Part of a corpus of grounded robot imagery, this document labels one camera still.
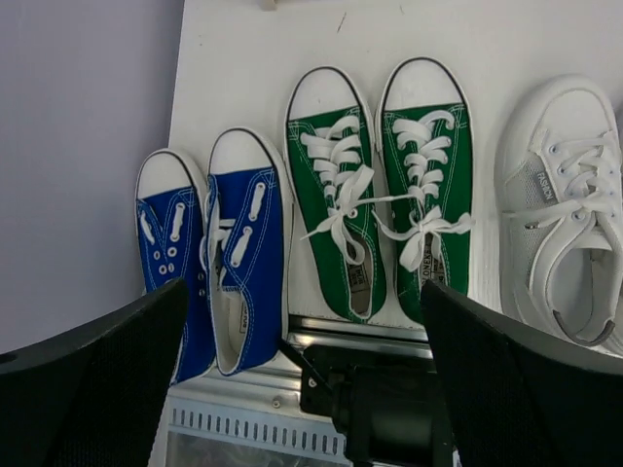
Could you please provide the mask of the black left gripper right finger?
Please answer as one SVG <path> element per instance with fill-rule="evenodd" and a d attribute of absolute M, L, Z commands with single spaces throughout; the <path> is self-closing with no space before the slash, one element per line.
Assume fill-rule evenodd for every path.
<path fill-rule="evenodd" d="M 620 358 L 432 280 L 421 310 L 462 465 L 621 465 Z"/>

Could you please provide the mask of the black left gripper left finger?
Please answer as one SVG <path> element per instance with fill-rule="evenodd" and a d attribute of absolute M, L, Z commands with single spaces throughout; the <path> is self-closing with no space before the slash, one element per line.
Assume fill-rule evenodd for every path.
<path fill-rule="evenodd" d="M 1 357 L 4 466 L 145 466 L 186 322 L 169 281 L 133 303 Z"/>

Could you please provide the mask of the white sneaker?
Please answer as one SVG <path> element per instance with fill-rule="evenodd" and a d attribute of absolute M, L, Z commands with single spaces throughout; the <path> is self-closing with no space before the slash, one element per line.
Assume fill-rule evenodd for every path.
<path fill-rule="evenodd" d="M 529 91 L 495 155 L 503 313 L 612 355 L 622 352 L 621 168 L 613 106 L 576 74 Z"/>

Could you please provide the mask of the blue canvas sneaker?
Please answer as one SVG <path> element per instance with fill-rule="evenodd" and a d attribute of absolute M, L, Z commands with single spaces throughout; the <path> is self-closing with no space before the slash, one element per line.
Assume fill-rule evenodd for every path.
<path fill-rule="evenodd" d="M 200 259 L 207 187 L 196 162 L 171 149 L 146 158 L 135 189 L 135 230 L 145 290 L 181 278 L 188 311 L 171 383 L 207 373 L 215 359 L 206 279 Z"/>
<path fill-rule="evenodd" d="M 200 259 L 228 377 L 273 360 L 287 337 L 293 195 L 275 145 L 240 126 L 217 137 L 206 184 Z"/>

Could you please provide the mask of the green canvas sneaker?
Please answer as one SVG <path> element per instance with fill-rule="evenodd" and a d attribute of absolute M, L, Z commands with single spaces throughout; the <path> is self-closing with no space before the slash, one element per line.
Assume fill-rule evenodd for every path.
<path fill-rule="evenodd" d="M 473 131 L 467 100 L 447 67 L 430 57 L 400 62 L 376 112 L 377 152 L 389 197 L 394 290 L 401 310 L 422 324 L 421 288 L 437 280 L 469 285 Z"/>
<path fill-rule="evenodd" d="M 284 158 L 324 302 L 365 323 L 386 298 L 376 218 L 371 112 L 334 66 L 308 71 L 284 116 Z"/>

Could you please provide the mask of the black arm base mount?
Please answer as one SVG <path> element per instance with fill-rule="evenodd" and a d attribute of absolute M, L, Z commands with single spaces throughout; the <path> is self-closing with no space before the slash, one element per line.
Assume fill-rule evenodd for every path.
<path fill-rule="evenodd" d="M 300 407 L 346 437 L 355 466 L 453 466 L 456 451 L 429 358 L 313 344 L 280 352 L 302 372 Z"/>

